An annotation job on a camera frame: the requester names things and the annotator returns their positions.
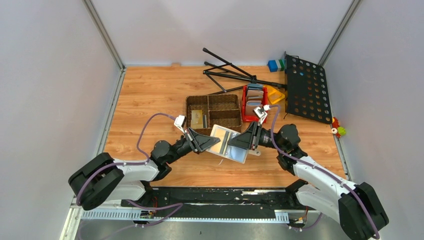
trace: wooden table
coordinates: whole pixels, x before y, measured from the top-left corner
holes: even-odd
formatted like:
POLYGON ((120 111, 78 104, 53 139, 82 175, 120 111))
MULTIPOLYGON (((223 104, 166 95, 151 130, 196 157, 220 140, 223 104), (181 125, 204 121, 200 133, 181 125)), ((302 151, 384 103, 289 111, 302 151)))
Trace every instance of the wooden table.
MULTIPOLYGON (((113 116, 105 152, 121 160, 144 160, 136 143, 147 119, 158 112, 174 117, 185 115, 188 95, 206 95, 220 91, 209 78, 202 74, 205 66, 144 66, 129 67, 126 70, 122 89, 113 116)), ((284 82, 283 72, 269 72, 267 66, 245 66, 242 69, 257 75, 258 79, 270 82, 284 82)), ((239 80, 216 78, 224 88, 246 84, 239 80)), ((241 99, 242 90, 234 91, 241 99)), ((287 115, 278 116, 275 131, 284 124, 296 124, 301 139, 300 147, 316 162, 333 173, 345 177, 339 153, 328 124, 306 118, 287 115)), ((264 127, 271 128, 275 116, 273 108, 264 127)), ((148 125, 141 140, 140 148, 150 154, 154 144, 166 140, 174 144, 181 132, 173 121, 156 116, 148 125)), ((261 156, 249 155, 245 164, 223 159, 209 152, 189 153, 170 166, 172 171, 163 180, 152 182, 152 186, 167 187, 286 187, 297 177, 282 170, 276 160, 277 151, 260 147, 261 156)))

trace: red basket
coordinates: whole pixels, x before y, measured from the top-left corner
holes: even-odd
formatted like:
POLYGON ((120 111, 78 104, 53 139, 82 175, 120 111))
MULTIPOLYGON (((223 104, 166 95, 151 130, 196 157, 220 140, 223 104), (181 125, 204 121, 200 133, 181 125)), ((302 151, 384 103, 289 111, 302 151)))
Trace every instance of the red basket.
MULTIPOLYGON (((241 119, 243 120, 243 122, 254 122, 254 121, 259 121, 259 118, 256 116, 246 116, 245 112, 246 112, 246 89, 248 88, 247 85, 243 86, 243 96, 241 98, 241 119)), ((263 98, 262 98, 262 106, 265 106, 268 104, 268 90, 266 87, 263 87, 263 98)))

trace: brown woven basket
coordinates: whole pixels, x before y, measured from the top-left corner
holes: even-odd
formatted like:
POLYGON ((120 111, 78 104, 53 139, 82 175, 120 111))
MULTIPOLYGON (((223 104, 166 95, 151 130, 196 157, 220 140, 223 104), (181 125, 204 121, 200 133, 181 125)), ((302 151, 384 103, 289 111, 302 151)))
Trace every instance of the brown woven basket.
POLYGON ((206 114, 207 128, 195 129, 200 134, 211 135, 215 124, 242 131, 242 112, 239 97, 235 94, 188 96, 185 103, 187 127, 192 122, 192 110, 201 110, 202 114, 206 114))

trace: yellow object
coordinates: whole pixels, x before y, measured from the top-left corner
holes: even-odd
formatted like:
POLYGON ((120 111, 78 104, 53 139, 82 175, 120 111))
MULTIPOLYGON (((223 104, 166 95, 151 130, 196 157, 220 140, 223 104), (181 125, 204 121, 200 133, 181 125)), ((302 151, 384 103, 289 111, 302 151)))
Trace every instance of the yellow object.
POLYGON ((268 91, 268 99, 271 104, 276 104, 286 97, 284 93, 278 91, 272 86, 265 86, 265 87, 266 87, 266 90, 268 91))

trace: wire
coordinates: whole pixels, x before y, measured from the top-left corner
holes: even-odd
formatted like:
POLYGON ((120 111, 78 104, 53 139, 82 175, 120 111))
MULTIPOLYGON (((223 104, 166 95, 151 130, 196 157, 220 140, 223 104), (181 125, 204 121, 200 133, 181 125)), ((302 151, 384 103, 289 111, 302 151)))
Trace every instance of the wire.
MULTIPOLYGON (((277 117, 278 117, 278 114, 280 113, 281 107, 278 104, 270 105, 269 107, 270 108, 278 108, 277 109, 277 112, 275 113, 274 119, 272 121, 272 125, 271 125, 271 133, 273 133, 274 132, 274 126, 276 125, 277 117)), ((286 157, 288 157, 288 158, 290 158, 290 159, 292 159, 292 160, 294 160, 296 162, 302 163, 302 164, 307 165, 309 167, 313 167, 313 168, 315 168, 318 171, 321 171, 322 173, 326 174, 327 176, 329 176, 330 178, 332 178, 334 181, 336 181, 336 183, 338 183, 342 187, 346 188, 353 195, 353 197, 356 199, 356 201, 359 203, 360 207, 362 208, 363 212, 365 213, 366 218, 368 219, 369 223, 371 224, 371 227, 372 227, 372 229, 374 230, 374 233, 375 233, 375 236, 372 236, 372 238, 373 239, 377 239, 377 240, 380 239, 380 234, 379 234, 379 231, 378 231, 378 229, 376 227, 376 224, 374 223, 373 219, 370 216, 370 213, 368 212, 368 210, 365 207, 364 203, 362 202, 362 200, 359 198, 359 196, 357 195, 357 193, 355 191, 353 191, 345 183, 343 183, 343 185, 342 185, 342 181, 340 179, 338 179, 337 177, 335 177, 334 175, 332 175, 331 173, 329 173, 328 170, 326 170, 325 168, 321 168, 319 166, 314 166, 313 164, 311 164, 311 163, 309 163, 307 161, 301 160, 301 159, 299 159, 297 157, 294 157, 294 156, 291 156, 291 155, 285 153, 283 150, 281 150, 277 146, 277 143, 276 143, 276 141, 274 139, 274 134, 271 134, 271 141, 272 141, 272 144, 274 145, 274 148, 277 149, 277 151, 279 153, 281 153, 282 155, 284 155, 284 156, 286 156, 286 157)), ((321 218, 318 218, 317 222, 315 222, 313 225, 311 225, 310 227, 308 227, 308 229, 314 227, 318 223, 318 221, 320 219, 321 218)))
MULTIPOLYGON (((76 204, 78 205, 78 206, 81 206, 81 196, 82 196, 82 194, 84 193, 84 191, 86 190, 86 188, 87 188, 87 186, 88 186, 88 184, 91 182, 91 180, 93 180, 93 178, 95 178, 99 173, 101 173, 102 171, 104 171, 105 169, 107 169, 107 168, 110 168, 110 167, 114 167, 114 166, 123 166, 123 165, 129 165, 129 166, 137 166, 137 165, 146 165, 146 164, 148 164, 149 163, 149 155, 145 152, 145 151, 143 151, 143 150, 141 150, 140 149, 140 147, 139 147, 139 145, 140 145, 140 141, 141 141, 141 139, 142 139, 142 137, 143 137, 143 134, 144 134, 144 132, 145 132, 145 130, 146 130, 146 127, 147 127, 147 125, 149 124, 149 122, 154 118, 154 117, 156 117, 156 116, 158 116, 158 115, 162 115, 162 116, 166 116, 166 117, 168 117, 168 118, 170 118, 170 119, 172 119, 172 120, 175 120, 175 117, 173 117, 173 116, 171 116, 171 115, 168 115, 168 114, 166 114, 166 113, 161 113, 161 112, 159 112, 159 113, 155 113, 155 114, 153 114, 148 120, 147 120, 147 122, 144 124, 144 127, 143 127, 143 129, 141 130, 141 133, 140 133, 140 137, 138 138, 138 141, 137 141, 137 145, 136 145, 136 147, 137 147, 137 149, 142 153, 142 154, 144 154, 145 156, 146 156, 146 160, 144 160, 144 161, 140 161, 140 162, 114 162, 114 163, 110 163, 110 164, 108 164, 108 165, 105 165, 105 166, 102 166, 101 168, 99 168, 97 171, 95 171, 88 179, 87 179, 87 181, 85 181, 85 183, 82 185, 82 187, 81 187, 81 189, 79 190, 79 192, 78 192, 78 194, 76 195, 76 204)), ((183 206, 183 203, 175 203, 175 204, 172 204, 172 205, 168 205, 168 206, 163 206, 163 207, 157 207, 158 206, 158 201, 157 201, 157 198, 156 198, 156 207, 145 207, 145 206, 141 206, 141 205, 139 205, 139 204, 137 204, 137 203, 135 203, 135 202, 133 202, 132 200, 129 200, 129 199, 127 199, 126 200, 127 202, 129 202, 131 205, 133 205, 133 206, 135 206, 135 207, 137 207, 137 208, 140 208, 140 209, 143 209, 143 210, 151 210, 151 211, 158 211, 158 210, 165 210, 165 209, 170 209, 170 208, 175 208, 170 214, 168 214, 168 215, 166 215, 165 217, 163 217, 162 219, 160 219, 160 220, 158 220, 158 221, 155 221, 155 222, 152 222, 152 223, 147 223, 147 224, 131 224, 131 225, 128 225, 128 226, 125 226, 125 227, 123 227, 123 228, 121 228, 121 229, 118 229, 117 231, 115 231, 115 232, 113 232, 113 233, 111 233, 110 235, 108 235, 108 236, 106 236, 106 237, 103 237, 102 239, 100 239, 100 240, 105 240, 105 239, 108 239, 108 238, 110 238, 110 237, 112 237, 113 235, 115 235, 115 234, 117 234, 117 233, 119 233, 119 232, 122 232, 122 231, 124 231, 124 230, 126 230, 126 229, 129 229, 129 228, 136 228, 136 227, 138 227, 138 226, 141 226, 142 228, 144 228, 144 227, 151 227, 151 226, 154 226, 154 225, 158 225, 158 224, 160 224, 160 223, 162 223, 163 221, 165 221, 166 219, 168 219, 170 216, 172 216, 174 213, 176 213, 178 210, 180 210, 180 208, 183 206)), ((82 240, 82 237, 81 237, 81 229, 82 229, 82 227, 83 226, 85 226, 85 225, 82 225, 82 226, 80 226, 80 228, 78 229, 78 238, 80 239, 80 240, 82 240)))

